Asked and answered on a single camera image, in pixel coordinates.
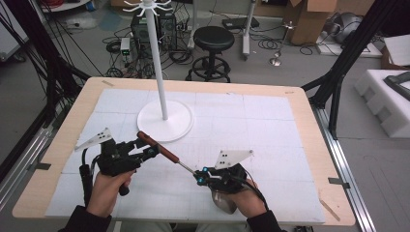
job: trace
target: hand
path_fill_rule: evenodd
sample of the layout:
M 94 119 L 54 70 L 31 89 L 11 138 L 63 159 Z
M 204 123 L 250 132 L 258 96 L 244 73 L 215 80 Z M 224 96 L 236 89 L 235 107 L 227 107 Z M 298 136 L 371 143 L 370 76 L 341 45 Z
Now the hand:
M 102 218 L 111 215 L 117 201 L 118 189 L 123 184 L 126 187 L 130 184 L 131 175 L 134 172 L 126 172 L 115 177 L 105 176 L 99 172 L 87 206 L 87 212 Z
M 257 184 L 252 180 L 247 179 L 247 182 L 257 188 Z M 235 202 L 239 211 L 247 218 L 266 213 L 265 204 L 252 189 L 246 188 L 235 194 L 227 194 L 227 197 Z

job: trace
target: cardboard box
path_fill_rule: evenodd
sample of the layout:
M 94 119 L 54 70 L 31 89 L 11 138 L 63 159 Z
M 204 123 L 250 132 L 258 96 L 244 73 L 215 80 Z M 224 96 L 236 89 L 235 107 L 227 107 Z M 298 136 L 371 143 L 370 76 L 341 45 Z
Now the cardboard box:
M 288 39 L 294 45 L 316 44 L 323 25 L 332 14 L 337 0 L 289 0 L 283 18 L 284 23 L 292 21 L 295 29 L 288 32 Z
M 140 0 L 127 0 L 129 3 L 141 3 Z M 128 7 L 131 8 L 124 0 L 111 0 L 111 7 Z
M 338 0 L 336 12 L 348 12 L 359 16 L 365 16 L 373 3 L 374 0 Z
M 262 0 L 256 0 L 256 6 L 253 10 L 253 15 L 283 17 L 285 8 L 285 6 L 262 4 Z
M 392 64 L 389 49 L 387 47 L 383 47 L 382 49 L 382 58 L 380 59 L 380 62 L 382 70 L 410 70 L 410 68 Z

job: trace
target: metal frame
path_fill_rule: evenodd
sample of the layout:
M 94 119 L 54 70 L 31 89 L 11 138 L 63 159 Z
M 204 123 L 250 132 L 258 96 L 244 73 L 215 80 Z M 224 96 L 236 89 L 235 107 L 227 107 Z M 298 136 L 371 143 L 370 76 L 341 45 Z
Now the metal frame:
M 333 139 L 337 139 L 337 114 L 343 79 L 400 1 L 403 0 L 375 0 L 331 69 L 325 75 L 302 86 L 305 91 L 319 86 L 314 96 L 309 98 L 310 103 L 318 108 L 324 108 L 326 101 L 333 95 L 329 119 L 329 130 Z
M 350 170 L 349 163 L 341 149 L 340 143 L 333 139 L 331 132 L 328 130 L 329 116 L 325 109 L 319 109 L 312 107 L 312 111 L 320 129 L 322 130 L 323 137 L 325 138 L 326 145 L 332 155 L 332 160 L 337 168 L 339 178 L 343 183 L 348 183 L 349 188 L 345 188 L 346 195 L 350 201 L 350 205 L 355 213 L 357 222 L 359 223 L 362 231 L 375 232 L 376 229 L 368 213 L 365 201 L 363 200 L 359 188 L 355 182 L 355 178 Z
M 56 113 L 65 113 L 61 106 L 57 106 Z M 53 122 L 50 124 L 44 123 L 34 134 L 33 139 L 28 143 L 25 150 L 21 153 L 14 166 L 8 172 L 7 176 L 0 183 L 0 211 L 6 206 L 10 197 L 13 195 L 26 174 L 32 170 L 33 165 L 37 165 L 40 160 L 39 156 L 45 152 L 46 145 L 53 135 Z

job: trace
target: wrist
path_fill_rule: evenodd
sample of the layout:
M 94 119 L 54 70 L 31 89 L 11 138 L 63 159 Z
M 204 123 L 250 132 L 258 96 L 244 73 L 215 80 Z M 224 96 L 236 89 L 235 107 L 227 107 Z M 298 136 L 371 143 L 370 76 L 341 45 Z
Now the wrist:
M 100 218 L 108 218 L 110 215 L 109 212 L 90 205 L 85 209 L 85 211 Z
M 267 211 L 265 209 L 265 207 L 255 207 L 252 208 L 250 210 L 248 210 L 247 212 L 245 212 L 244 216 L 247 218 L 254 218 L 260 215 L 265 214 Z

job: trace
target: wooden handle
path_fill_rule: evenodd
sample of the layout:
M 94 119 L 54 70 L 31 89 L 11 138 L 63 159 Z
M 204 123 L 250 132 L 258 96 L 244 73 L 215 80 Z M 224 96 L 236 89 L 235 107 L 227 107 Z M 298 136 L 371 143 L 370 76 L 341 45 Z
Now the wooden handle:
M 162 147 L 160 143 L 158 143 L 156 140 L 152 139 L 150 135 L 146 134 L 142 130 L 140 130 L 136 136 L 140 138 L 142 141 L 144 141 L 146 144 L 150 146 L 158 146 L 160 147 L 160 153 L 163 154 L 165 157 L 167 157 L 169 160 L 173 161 L 174 163 L 179 162 L 179 158 L 172 154 L 170 151 L 166 150 L 166 148 Z

